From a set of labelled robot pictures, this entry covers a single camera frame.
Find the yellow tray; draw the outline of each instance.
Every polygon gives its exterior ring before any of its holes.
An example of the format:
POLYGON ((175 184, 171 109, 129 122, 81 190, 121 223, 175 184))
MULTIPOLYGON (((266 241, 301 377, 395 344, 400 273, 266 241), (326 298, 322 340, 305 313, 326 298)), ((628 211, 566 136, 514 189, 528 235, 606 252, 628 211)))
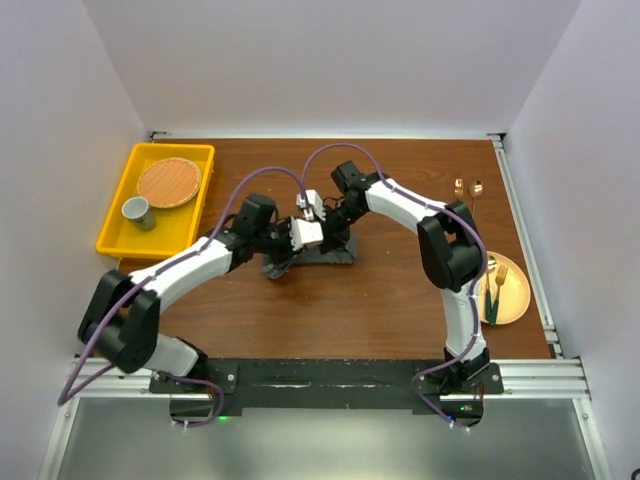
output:
POLYGON ((213 173, 211 145, 139 143, 131 151, 107 219, 96 243, 100 253, 116 258, 163 259, 181 252, 196 240, 204 199, 213 173), (180 207, 154 209, 156 228, 143 232, 121 214, 122 204, 138 194, 137 182, 149 166, 167 157, 181 157, 195 163, 202 173, 198 194, 180 207))

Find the round plate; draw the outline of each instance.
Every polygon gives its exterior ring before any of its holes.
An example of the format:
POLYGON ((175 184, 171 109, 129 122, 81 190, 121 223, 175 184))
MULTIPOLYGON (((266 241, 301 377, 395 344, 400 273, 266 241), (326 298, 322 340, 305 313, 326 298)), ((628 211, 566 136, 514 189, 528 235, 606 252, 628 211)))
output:
MULTIPOLYGON (((515 322, 522 317, 524 312, 527 311, 527 308, 529 308, 529 303, 531 302, 529 281, 527 280, 527 276, 524 272, 513 262, 513 260, 505 257, 504 255, 500 255, 499 253, 488 253, 493 256, 497 262, 496 268, 489 274, 491 299, 493 301, 495 301, 496 293, 498 292, 498 286, 496 285, 498 269, 500 268, 500 265, 506 265, 509 267, 507 278, 502 286, 502 291, 500 292, 500 305, 498 307, 498 319, 496 320, 496 325, 505 325, 507 323, 515 322)), ((484 323, 488 323, 484 314, 484 292, 486 290, 486 285, 487 277, 485 275, 482 277, 478 293, 480 320, 484 323)))
POLYGON ((138 193, 155 208, 179 207, 200 189, 202 174, 198 166, 184 158, 160 160, 138 179, 138 193))

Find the white backdrop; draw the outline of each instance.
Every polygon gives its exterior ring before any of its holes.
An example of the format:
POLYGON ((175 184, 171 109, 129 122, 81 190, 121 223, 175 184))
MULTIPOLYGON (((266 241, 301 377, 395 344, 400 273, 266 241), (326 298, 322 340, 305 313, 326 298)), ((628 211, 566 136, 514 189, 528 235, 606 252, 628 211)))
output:
POLYGON ((4 2, 0 79, 0 478, 22 480, 112 263, 94 244, 144 130, 79 0, 4 2))
POLYGON ((560 341, 616 478, 640 468, 640 3, 585 0, 507 135, 560 341))
POLYGON ((145 126, 506 131, 578 0, 84 0, 145 126))

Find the gray floor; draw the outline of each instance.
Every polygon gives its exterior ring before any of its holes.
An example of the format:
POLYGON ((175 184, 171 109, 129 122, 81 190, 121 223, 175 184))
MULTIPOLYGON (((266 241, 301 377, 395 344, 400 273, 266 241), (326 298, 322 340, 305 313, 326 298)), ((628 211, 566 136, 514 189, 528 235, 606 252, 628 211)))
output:
POLYGON ((594 478, 570 400, 486 403, 471 435, 404 411, 255 409, 185 435, 167 400, 85 399, 59 478, 594 478))

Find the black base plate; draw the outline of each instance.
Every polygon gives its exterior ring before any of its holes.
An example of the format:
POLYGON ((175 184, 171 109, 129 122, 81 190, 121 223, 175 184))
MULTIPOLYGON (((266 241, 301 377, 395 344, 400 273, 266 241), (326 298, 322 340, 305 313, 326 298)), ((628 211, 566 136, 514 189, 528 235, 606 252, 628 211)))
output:
MULTIPOLYGON (((442 360, 209 359, 212 379, 225 393, 224 415, 241 415, 244 408, 407 409, 430 414, 433 410, 416 394, 412 378, 439 363, 442 360)), ((417 383, 456 419, 479 420, 482 402, 449 401, 446 394, 474 395, 480 384, 485 394, 504 392, 500 368, 494 363, 455 391, 448 384, 446 374, 417 383)), ((176 394, 204 393, 205 389, 161 378, 151 381, 149 391, 176 394)), ((172 411, 182 415, 200 416, 196 410, 206 415, 210 410, 206 400, 172 403, 172 411)))

